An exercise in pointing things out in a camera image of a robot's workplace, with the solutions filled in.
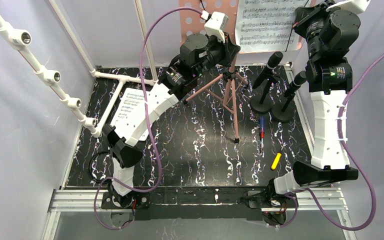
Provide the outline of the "sheet music page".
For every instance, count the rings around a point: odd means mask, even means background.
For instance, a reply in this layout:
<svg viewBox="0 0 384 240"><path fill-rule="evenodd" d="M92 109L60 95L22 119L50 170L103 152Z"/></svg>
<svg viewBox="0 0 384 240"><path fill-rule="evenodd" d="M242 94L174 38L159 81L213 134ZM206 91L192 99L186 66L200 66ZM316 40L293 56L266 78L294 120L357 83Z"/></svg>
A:
<svg viewBox="0 0 384 240"><path fill-rule="evenodd" d="M115 110L115 114L110 122L111 126L115 127L116 133L121 136L122 130L126 128L126 123L122 125L124 119L136 108L137 105L143 104L144 94L142 89L126 88L122 94L120 103Z"/></svg>
<svg viewBox="0 0 384 240"><path fill-rule="evenodd" d="M239 0L235 42L241 53L297 51L303 38L293 32L298 7L312 7L314 0Z"/></svg>

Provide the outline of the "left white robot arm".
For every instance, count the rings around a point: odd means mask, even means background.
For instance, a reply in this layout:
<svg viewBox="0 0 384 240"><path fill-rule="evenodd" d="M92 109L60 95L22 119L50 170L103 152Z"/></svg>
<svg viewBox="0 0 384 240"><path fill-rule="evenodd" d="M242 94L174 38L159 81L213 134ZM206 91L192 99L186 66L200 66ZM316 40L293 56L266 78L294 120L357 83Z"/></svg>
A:
<svg viewBox="0 0 384 240"><path fill-rule="evenodd" d="M113 160L112 179L105 183L113 201L122 208L134 202L134 169L144 157L141 136L150 134L153 122L189 94L203 74L216 65L230 67L240 49L227 33L223 40L201 33L189 35L157 83L150 91L143 91L144 99L119 123L104 125L102 136Z"/></svg>

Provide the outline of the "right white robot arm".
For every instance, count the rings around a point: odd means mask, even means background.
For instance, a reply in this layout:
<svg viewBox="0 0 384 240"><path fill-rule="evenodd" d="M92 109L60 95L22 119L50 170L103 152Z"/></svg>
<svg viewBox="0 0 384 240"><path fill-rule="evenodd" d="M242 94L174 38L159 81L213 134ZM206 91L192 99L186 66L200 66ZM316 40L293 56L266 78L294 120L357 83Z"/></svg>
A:
<svg viewBox="0 0 384 240"><path fill-rule="evenodd" d="M295 9L292 29L305 39L308 61L286 91L291 96L308 82L314 109L314 147L310 160L297 161L292 170L273 178L265 190L268 200L305 187L326 186L359 177L342 143L346 141L346 104L353 87L353 70L346 54L359 37L359 14L367 0L324 0Z"/></svg>

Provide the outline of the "pink music stand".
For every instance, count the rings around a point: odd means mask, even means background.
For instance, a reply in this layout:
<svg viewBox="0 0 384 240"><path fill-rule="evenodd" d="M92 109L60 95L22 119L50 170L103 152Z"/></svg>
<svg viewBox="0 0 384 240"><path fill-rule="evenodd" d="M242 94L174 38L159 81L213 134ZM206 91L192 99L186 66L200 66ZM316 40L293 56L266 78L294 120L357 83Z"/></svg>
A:
<svg viewBox="0 0 384 240"><path fill-rule="evenodd" d="M171 68L175 70L175 80L180 83L180 92L177 97L186 105L202 92L212 94L209 88L219 80L224 80L226 83L224 96L215 95L215 98L218 98L223 107L232 114L234 143L238 144L240 140L236 80L240 80L246 86L249 85L249 82L235 69L236 56L240 47L233 43L230 35L224 31L229 20L226 14L217 11L210 13L202 9L200 18L204 21L205 32L188 35L180 46L179 55L170 63ZM186 95L197 86L198 79L216 65L226 67L227 70L187 97Z"/></svg>

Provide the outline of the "right black microphone on stand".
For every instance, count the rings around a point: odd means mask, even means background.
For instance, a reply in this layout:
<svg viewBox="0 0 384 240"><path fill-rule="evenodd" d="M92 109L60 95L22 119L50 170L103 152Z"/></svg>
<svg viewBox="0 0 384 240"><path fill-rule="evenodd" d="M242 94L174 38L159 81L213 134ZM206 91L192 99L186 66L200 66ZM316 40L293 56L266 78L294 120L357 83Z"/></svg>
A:
<svg viewBox="0 0 384 240"><path fill-rule="evenodd" d="M289 83L283 97L286 99L284 103L275 104L271 108L272 117L280 123L288 123L292 120L295 115L293 107L290 106L294 100L296 91L307 81L306 71L299 72Z"/></svg>

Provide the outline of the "blue red screwdriver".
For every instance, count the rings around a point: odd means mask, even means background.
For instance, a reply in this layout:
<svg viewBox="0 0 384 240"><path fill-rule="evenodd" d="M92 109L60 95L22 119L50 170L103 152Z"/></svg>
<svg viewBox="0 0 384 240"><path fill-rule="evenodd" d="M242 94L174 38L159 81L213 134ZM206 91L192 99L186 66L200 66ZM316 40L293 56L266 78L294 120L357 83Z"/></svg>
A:
<svg viewBox="0 0 384 240"><path fill-rule="evenodd" d="M259 117L259 138L260 138L260 152L263 153L264 137L265 137L265 118L263 115Z"/></svg>

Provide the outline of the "white PVC pipe frame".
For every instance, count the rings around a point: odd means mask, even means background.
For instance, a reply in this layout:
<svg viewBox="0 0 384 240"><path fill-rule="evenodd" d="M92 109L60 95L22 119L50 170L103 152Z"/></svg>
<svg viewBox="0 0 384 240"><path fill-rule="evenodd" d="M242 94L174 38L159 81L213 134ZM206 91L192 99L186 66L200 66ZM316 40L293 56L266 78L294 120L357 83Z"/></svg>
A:
<svg viewBox="0 0 384 240"><path fill-rule="evenodd" d="M0 0L0 142L95 133L84 106L95 75L46 0Z"/></svg>

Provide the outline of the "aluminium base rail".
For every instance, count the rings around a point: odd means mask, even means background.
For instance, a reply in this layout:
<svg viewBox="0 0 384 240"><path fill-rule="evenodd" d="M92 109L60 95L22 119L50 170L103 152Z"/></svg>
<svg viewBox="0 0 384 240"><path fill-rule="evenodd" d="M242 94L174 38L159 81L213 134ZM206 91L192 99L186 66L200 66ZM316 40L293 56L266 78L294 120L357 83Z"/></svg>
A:
<svg viewBox="0 0 384 240"><path fill-rule="evenodd" d="M52 240L57 232L62 213L130 214L137 221L164 219L246 219L257 221L268 214L280 224L282 217L298 211L317 211L320 202L326 211L334 212L341 224L349 227L348 206L340 188L316 188L312 193L301 192L292 198L276 197L266 203L260 187L204 186L160 187L150 193L134 192L129 202L121 206L106 189L55 190L48 208L42 235Z"/></svg>

